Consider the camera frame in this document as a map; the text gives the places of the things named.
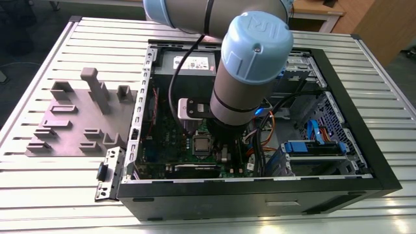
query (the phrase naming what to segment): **slotted aluminum table surface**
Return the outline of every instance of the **slotted aluminum table surface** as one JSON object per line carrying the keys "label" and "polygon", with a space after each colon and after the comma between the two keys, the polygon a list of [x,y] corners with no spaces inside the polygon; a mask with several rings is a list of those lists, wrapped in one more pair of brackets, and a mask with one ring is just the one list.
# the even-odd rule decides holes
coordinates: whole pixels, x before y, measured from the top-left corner
{"label": "slotted aluminum table surface", "polygon": [[349,35],[293,32],[295,47],[323,49],[384,152],[403,190],[325,215],[139,222],[121,203],[95,203],[101,157],[27,157],[57,80],[88,88],[96,67],[108,89],[137,90],[148,39],[195,41],[155,22],[83,18],[69,22],[0,132],[0,230],[65,233],[413,233],[415,109],[365,45]]}

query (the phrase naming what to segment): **motherboard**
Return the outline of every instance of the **motherboard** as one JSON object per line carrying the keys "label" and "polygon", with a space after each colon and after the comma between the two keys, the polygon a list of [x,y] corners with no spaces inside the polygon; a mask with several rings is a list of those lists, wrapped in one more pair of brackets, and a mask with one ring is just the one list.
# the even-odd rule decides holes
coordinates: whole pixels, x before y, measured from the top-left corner
{"label": "motherboard", "polygon": [[141,157],[136,161],[140,179],[249,177],[247,146],[237,140],[216,145],[203,120],[192,136],[183,133],[165,102],[157,104],[149,132],[141,138]]}

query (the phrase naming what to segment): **cable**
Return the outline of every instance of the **cable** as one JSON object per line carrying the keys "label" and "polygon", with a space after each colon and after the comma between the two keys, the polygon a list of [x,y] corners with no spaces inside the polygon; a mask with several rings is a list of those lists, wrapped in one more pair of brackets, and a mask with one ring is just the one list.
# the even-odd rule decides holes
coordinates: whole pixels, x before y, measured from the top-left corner
{"label": "cable", "polygon": [[173,115],[173,119],[175,119],[175,122],[177,123],[177,125],[181,127],[183,129],[183,125],[181,125],[181,122],[180,122],[180,119],[177,118],[177,112],[176,112],[176,109],[175,109],[175,105],[173,105],[173,85],[175,85],[175,81],[177,79],[177,75],[180,73],[180,70],[181,70],[181,67],[183,67],[183,64],[188,58],[188,56],[191,55],[192,51],[195,50],[195,48],[197,47],[197,45],[200,44],[200,42],[203,41],[205,35],[201,35],[200,38],[196,40],[196,42],[193,43],[191,49],[187,51],[185,55],[183,56],[183,59],[177,65],[177,68],[176,68],[176,71],[175,71],[175,74],[172,76],[172,80],[171,80],[171,84],[169,84],[169,91],[168,91],[168,100],[169,100],[169,108],[171,108],[171,112],[172,112],[172,115]]}
{"label": "cable", "polygon": [[[272,115],[272,112],[269,113],[269,117],[272,118],[272,129],[271,132],[267,136],[267,139],[261,142],[261,146],[265,146],[268,144],[268,142],[272,139],[272,135],[273,135],[273,131],[275,131],[275,127],[276,127],[276,122],[275,122],[275,116]],[[243,137],[243,142],[247,142],[247,139],[256,133],[257,129],[255,129],[253,131],[249,132],[249,134],[247,134],[245,137]]]}
{"label": "cable", "polygon": [[[321,94],[324,91],[321,90],[315,90],[315,91],[303,91],[303,92],[297,92],[297,93],[293,93],[288,96],[285,96],[279,102],[277,104],[273,106],[273,109],[272,109],[272,115],[276,114],[276,112],[280,110],[280,108],[284,106],[284,104],[292,100],[293,98],[299,97],[299,96],[303,96],[303,95],[319,95]],[[255,157],[257,158],[264,158],[264,152],[263,152],[263,147],[260,147],[261,143],[260,143],[260,137],[261,137],[261,129],[263,127],[265,126],[265,122],[267,122],[267,118],[263,119],[261,123],[260,123],[260,126],[257,128],[257,131],[256,131],[256,135],[253,136],[252,140],[253,140],[253,148],[255,148]]]}
{"label": "cable", "polygon": [[272,119],[272,130],[271,130],[271,133],[268,134],[268,137],[267,137],[265,141],[261,142],[261,145],[263,145],[263,146],[267,145],[268,142],[271,141],[272,135],[273,135],[273,131],[275,131],[275,127],[276,127],[276,122],[275,122],[273,113],[272,113],[271,111],[269,111],[268,113],[269,113],[269,117],[271,117],[271,119]]}
{"label": "cable", "polygon": [[0,67],[7,67],[7,66],[11,66],[11,65],[16,65],[16,64],[32,64],[32,65],[40,66],[40,64],[36,63],[36,62],[12,62],[12,63],[8,63],[5,65],[1,65]]}
{"label": "cable", "polygon": [[149,126],[149,131],[148,134],[145,135],[145,138],[151,135],[151,131],[152,131],[152,127],[153,127],[153,122],[155,122],[155,118],[156,118],[156,113],[157,113],[157,93],[156,93],[156,89],[153,88],[153,96],[155,96],[155,106],[153,106],[153,116],[152,116],[152,122],[151,122],[151,126]]}

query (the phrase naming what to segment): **black cable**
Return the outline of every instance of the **black cable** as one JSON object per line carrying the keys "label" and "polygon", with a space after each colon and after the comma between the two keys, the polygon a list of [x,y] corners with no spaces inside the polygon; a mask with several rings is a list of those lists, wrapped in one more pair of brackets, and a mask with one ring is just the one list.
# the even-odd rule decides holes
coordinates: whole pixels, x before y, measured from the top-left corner
{"label": "black cable", "polygon": [[177,125],[181,127],[183,129],[183,125],[181,125],[181,122],[180,122],[180,119],[177,118],[177,111],[175,109],[175,105],[173,105],[173,85],[175,85],[175,81],[177,79],[177,75],[180,73],[180,70],[181,70],[181,67],[183,67],[183,64],[188,58],[188,56],[191,55],[192,51],[195,50],[195,48],[197,47],[197,45],[200,44],[200,42],[203,41],[205,35],[201,35],[200,38],[196,40],[196,42],[193,43],[192,47],[189,48],[189,50],[187,51],[185,55],[183,56],[183,59],[177,65],[177,68],[176,68],[176,71],[175,71],[175,74],[172,76],[172,80],[171,80],[171,84],[169,84],[169,91],[168,91],[168,100],[169,100],[169,108],[171,108],[171,112],[172,112],[172,115],[173,115],[173,119],[175,119],[175,122],[177,123]]}
{"label": "black cable", "polygon": [[[296,98],[296,97],[299,97],[299,96],[303,96],[303,95],[319,95],[319,94],[321,94],[323,92],[324,92],[324,91],[321,91],[321,90],[303,91],[303,92],[293,93],[293,94],[285,96],[285,97],[277,102],[277,104],[273,106],[273,109],[272,109],[273,115],[275,115],[276,112],[280,110],[280,108],[284,106],[284,104],[285,104],[289,100],[292,100],[293,98]],[[253,142],[255,142],[253,147],[257,147],[257,149],[255,148],[255,157],[261,158],[261,159],[264,158],[264,151],[263,151],[263,147],[261,147],[261,139],[260,139],[260,138],[261,138],[261,129],[263,129],[264,126],[265,126],[267,119],[268,119],[268,118],[264,118],[264,119],[263,119],[263,121],[261,121],[261,123],[260,123],[260,125],[259,125],[259,128],[257,128],[256,134],[255,134],[255,136],[253,136],[253,138],[252,138],[252,140],[253,140]],[[264,167],[260,168],[260,171],[261,171],[260,176],[264,175],[264,170],[265,170]]]}

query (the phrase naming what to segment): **gray rectangular block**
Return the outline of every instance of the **gray rectangular block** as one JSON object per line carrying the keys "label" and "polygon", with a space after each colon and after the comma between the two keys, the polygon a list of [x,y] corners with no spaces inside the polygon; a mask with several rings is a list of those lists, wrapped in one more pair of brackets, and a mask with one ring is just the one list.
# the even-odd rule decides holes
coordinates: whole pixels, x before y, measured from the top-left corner
{"label": "gray rectangular block", "polygon": [[61,114],[61,113],[76,113],[79,112],[77,107],[75,105],[55,105],[51,108],[51,112],[53,114]]}
{"label": "gray rectangular block", "polygon": [[45,128],[71,128],[72,122],[69,120],[45,120],[41,125]]}

